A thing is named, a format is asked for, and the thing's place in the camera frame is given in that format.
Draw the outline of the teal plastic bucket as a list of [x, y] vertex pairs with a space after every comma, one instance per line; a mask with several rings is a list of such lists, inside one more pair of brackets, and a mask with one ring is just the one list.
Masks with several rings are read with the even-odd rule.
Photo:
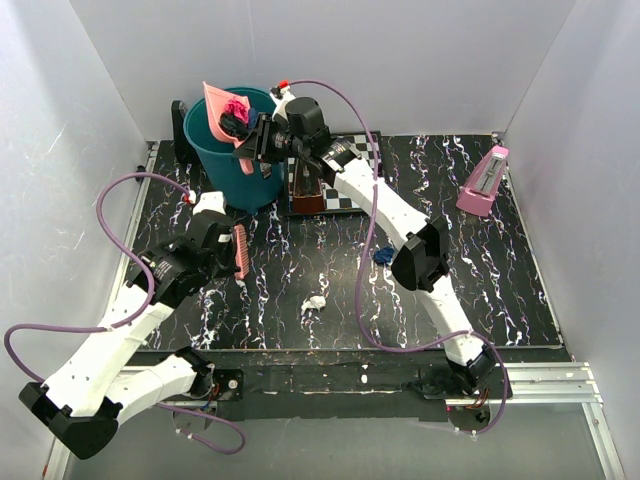
[[284, 168], [280, 163], [260, 166], [245, 174], [240, 161], [232, 155], [234, 145], [218, 141], [210, 131], [206, 102], [201, 98], [186, 114], [183, 130], [216, 191], [221, 191], [228, 206], [248, 213], [276, 200], [284, 189]]

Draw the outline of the white paper scrap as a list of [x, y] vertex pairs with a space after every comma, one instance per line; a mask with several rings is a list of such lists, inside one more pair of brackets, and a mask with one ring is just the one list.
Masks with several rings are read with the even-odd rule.
[[316, 295], [305, 300], [301, 305], [301, 312], [305, 313], [310, 310], [322, 310], [326, 307], [326, 299], [324, 296]]

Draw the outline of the blue paper scrap centre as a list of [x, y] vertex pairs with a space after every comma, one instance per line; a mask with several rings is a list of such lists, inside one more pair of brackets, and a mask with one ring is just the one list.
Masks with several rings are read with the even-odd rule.
[[258, 121], [259, 112], [255, 108], [250, 108], [248, 111], [248, 128], [250, 130], [255, 128]]

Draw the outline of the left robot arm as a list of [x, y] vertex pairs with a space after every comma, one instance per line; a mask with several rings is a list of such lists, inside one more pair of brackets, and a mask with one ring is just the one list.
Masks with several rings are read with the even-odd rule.
[[182, 235], [141, 256], [111, 309], [72, 357], [45, 380], [27, 383], [22, 404], [77, 458], [100, 452], [127, 420], [178, 395], [193, 400], [218, 394], [214, 365], [191, 347], [130, 377], [122, 368], [146, 337], [188, 297], [214, 278], [248, 272], [245, 228], [214, 211], [194, 214]]

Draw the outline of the black metronome behind bucket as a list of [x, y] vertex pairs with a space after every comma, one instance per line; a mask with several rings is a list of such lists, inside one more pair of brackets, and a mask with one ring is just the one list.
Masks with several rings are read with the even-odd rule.
[[172, 101], [171, 120], [173, 129], [174, 152], [176, 160], [183, 165], [199, 163], [199, 157], [193, 146], [189, 143], [184, 130], [184, 121], [187, 112], [188, 109], [183, 101]]

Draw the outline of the brown wooden metronome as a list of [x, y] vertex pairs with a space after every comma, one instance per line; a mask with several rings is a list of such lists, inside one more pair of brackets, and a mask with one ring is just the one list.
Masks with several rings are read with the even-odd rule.
[[290, 192], [294, 213], [312, 215], [325, 211], [322, 181], [302, 160], [296, 160], [294, 163], [293, 183]]

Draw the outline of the black and white chessboard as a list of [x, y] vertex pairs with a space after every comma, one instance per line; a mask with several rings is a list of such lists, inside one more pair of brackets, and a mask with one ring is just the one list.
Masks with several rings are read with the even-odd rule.
[[330, 148], [320, 154], [320, 173], [329, 182], [310, 173], [312, 184], [319, 194], [296, 195], [297, 172], [304, 163], [296, 166], [297, 159], [287, 160], [286, 192], [282, 204], [285, 214], [316, 216], [344, 212], [376, 215], [376, 200], [372, 189], [385, 184], [384, 171], [380, 168], [379, 132], [338, 135]]

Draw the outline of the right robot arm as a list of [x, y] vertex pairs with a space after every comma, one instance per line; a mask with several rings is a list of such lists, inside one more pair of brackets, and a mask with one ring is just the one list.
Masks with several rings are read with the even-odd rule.
[[331, 135], [319, 104], [310, 97], [274, 91], [275, 109], [261, 113], [238, 158], [275, 164], [291, 158], [311, 175], [350, 198], [391, 240], [394, 280], [424, 306], [444, 344], [454, 389], [475, 397], [489, 384], [496, 358], [474, 332], [449, 276], [449, 228], [429, 219], [378, 178], [355, 145]]

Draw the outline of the pink metronome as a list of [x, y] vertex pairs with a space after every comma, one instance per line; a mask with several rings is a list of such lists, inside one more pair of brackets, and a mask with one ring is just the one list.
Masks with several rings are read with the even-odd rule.
[[497, 191], [507, 165], [509, 150], [493, 146], [474, 168], [459, 189], [456, 207], [471, 215], [487, 217], [492, 209]]

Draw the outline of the pink dustpan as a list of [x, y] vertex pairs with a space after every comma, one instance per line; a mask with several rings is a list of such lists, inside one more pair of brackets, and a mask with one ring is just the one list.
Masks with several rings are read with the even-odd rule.
[[220, 142], [239, 147], [251, 133], [252, 113], [246, 96], [203, 83], [209, 129]]

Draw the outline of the pink hand brush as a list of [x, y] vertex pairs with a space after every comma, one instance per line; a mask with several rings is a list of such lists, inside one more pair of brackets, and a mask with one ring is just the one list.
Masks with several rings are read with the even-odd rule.
[[234, 226], [234, 245], [236, 262], [236, 272], [234, 276], [237, 280], [244, 280], [249, 273], [250, 262], [246, 230], [241, 224]]

